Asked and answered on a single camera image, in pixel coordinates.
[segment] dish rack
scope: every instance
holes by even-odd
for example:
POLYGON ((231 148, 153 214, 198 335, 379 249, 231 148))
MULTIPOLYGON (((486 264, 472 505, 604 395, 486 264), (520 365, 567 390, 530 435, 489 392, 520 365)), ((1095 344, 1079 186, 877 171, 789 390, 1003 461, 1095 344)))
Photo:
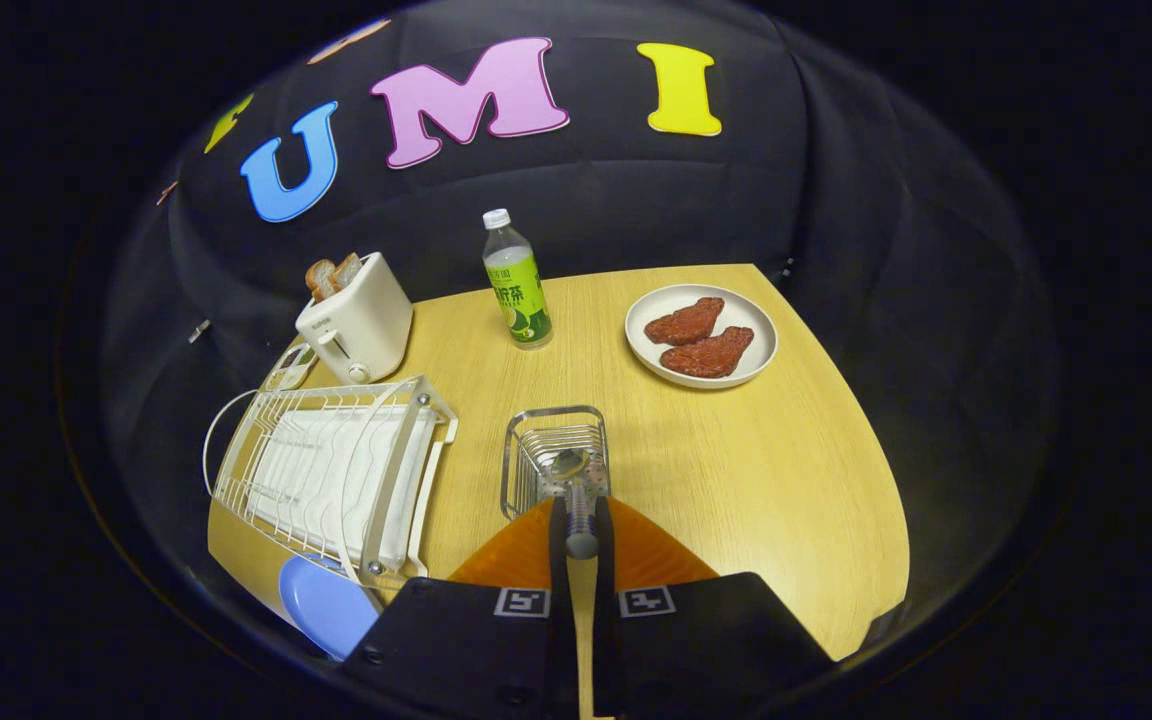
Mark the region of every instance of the dish rack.
POLYGON ((364 588, 401 588, 429 575, 417 556, 420 530, 440 452, 456 439, 457 423, 424 376, 256 392, 214 487, 206 456, 215 422, 207 430, 204 483, 220 505, 283 547, 364 588), (438 425, 442 441, 434 439, 438 425), (414 574, 403 574, 408 560, 414 574))
POLYGON ((571 479, 591 498, 612 495, 602 414, 563 406, 513 416, 503 433, 500 511, 515 520, 545 498, 567 497, 571 479))

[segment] table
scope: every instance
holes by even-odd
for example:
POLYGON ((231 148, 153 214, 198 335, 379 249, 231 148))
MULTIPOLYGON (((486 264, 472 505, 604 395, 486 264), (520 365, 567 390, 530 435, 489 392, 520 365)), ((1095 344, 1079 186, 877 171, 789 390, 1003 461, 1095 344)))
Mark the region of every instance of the table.
MULTIPOLYGON (((594 406, 607 422, 614 495, 719 574, 761 575, 833 659, 858 650, 870 621, 905 596, 905 515, 861 406, 780 291, 753 265, 553 278, 544 290, 554 338, 532 351, 509 342, 491 290, 417 302, 407 355, 385 378, 425 374, 461 418, 430 497, 420 547, 430 577, 447 577, 507 523, 499 490, 508 419, 594 406), (677 283, 728 288, 767 311, 780 348, 761 374, 699 391, 641 364, 626 341, 626 311, 677 283)), ((305 387, 335 384, 317 363, 305 387)), ((276 573, 287 555, 219 510, 212 506, 212 555, 236 577, 267 578, 271 564, 276 573)), ((568 569, 588 717, 596 564, 568 560, 568 569)))

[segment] white toaster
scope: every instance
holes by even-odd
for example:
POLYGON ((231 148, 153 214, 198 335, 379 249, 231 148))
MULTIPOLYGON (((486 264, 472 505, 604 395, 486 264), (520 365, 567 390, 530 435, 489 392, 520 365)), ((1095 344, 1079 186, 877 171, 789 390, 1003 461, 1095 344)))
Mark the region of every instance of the white toaster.
POLYGON ((412 302, 380 252, 361 258, 362 270, 342 290, 310 300, 296 329, 341 384, 376 382, 393 373, 407 351, 412 302))

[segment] letter u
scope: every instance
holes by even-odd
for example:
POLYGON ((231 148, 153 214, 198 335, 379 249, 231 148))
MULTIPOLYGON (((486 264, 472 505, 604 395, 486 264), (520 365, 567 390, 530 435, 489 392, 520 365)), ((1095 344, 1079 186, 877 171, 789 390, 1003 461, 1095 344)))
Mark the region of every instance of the letter u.
POLYGON ((305 141, 305 152, 310 158, 310 173, 305 182, 294 187, 291 190, 283 187, 283 181, 278 176, 278 160, 274 159, 274 151, 278 150, 279 138, 260 145, 252 154, 243 160, 238 174, 247 179, 247 190, 251 192, 252 205, 256 206, 256 214, 271 223, 283 223, 300 215, 303 211, 311 209, 318 202, 335 179, 338 167, 338 154, 335 154, 335 142, 332 138, 332 113, 338 108, 338 103, 317 106, 309 111, 302 119, 296 120, 291 131, 300 135, 305 141))

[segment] letter m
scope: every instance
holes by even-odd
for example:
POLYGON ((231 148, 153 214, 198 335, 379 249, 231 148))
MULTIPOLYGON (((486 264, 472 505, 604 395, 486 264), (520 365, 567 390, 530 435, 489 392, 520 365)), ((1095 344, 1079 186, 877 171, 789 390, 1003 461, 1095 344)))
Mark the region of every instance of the letter m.
POLYGON ((484 51, 465 83, 457 83, 429 65, 417 65, 376 83, 371 94, 384 96, 394 131, 394 151, 385 164, 410 168, 424 162, 444 143, 425 132, 422 115, 468 145, 479 129, 488 97, 495 97, 497 118, 488 132, 516 137, 547 132, 567 124, 570 115, 554 105, 545 79, 543 55, 548 37, 520 37, 484 51))

